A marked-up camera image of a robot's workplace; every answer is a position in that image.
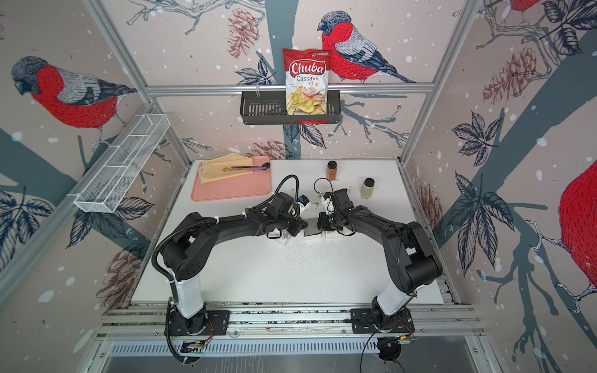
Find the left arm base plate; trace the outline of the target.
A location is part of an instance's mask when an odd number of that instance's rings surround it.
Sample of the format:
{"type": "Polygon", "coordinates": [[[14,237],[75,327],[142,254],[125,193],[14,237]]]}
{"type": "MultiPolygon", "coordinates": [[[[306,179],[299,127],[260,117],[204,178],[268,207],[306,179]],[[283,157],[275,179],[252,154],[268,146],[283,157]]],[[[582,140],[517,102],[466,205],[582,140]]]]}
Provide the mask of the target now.
{"type": "Polygon", "coordinates": [[[171,337],[225,336],[231,312],[229,310],[203,309],[186,319],[177,308],[166,315],[165,333],[171,337]]]}

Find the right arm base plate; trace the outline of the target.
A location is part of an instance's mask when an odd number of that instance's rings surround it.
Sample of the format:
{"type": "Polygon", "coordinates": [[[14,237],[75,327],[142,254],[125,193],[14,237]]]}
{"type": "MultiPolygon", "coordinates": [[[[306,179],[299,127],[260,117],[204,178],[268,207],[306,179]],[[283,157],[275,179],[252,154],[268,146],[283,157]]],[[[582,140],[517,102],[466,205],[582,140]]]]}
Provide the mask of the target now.
{"type": "Polygon", "coordinates": [[[401,309],[394,315],[385,315],[377,309],[358,308],[350,310],[353,334],[412,334],[415,331],[410,310],[401,309]]]}

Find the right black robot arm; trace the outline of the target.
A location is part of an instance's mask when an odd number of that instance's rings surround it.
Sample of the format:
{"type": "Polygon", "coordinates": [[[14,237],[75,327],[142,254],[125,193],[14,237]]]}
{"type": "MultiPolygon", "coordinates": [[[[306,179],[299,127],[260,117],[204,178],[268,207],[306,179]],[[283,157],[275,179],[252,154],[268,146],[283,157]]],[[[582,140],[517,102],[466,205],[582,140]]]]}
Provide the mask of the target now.
{"type": "Polygon", "coordinates": [[[348,229],[376,241],[383,248],[390,281],[373,298],[373,313],[393,317],[415,297],[417,291],[443,275],[438,255],[422,225],[395,222],[379,216],[363,205],[355,206],[348,190],[323,194],[326,212],[318,217],[318,228],[340,233],[348,229]]]}

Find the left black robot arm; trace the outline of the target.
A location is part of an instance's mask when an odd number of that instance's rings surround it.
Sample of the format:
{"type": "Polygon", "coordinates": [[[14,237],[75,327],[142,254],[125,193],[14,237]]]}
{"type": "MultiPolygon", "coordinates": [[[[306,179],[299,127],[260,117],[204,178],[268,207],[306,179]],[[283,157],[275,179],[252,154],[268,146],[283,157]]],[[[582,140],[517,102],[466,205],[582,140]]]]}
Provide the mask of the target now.
{"type": "Polygon", "coordinates": [[[200,273],[215,246],[243,237],[281,239],[285,233],[295,237],[308,226],[301,214],[309,203],[298,190],[290,195],[278,187],[268,199],[242,214],[221,218],[187,215],[152,251],[151,264],[171,289],[169,304],[185,321],[205,320],[200,273]]]}

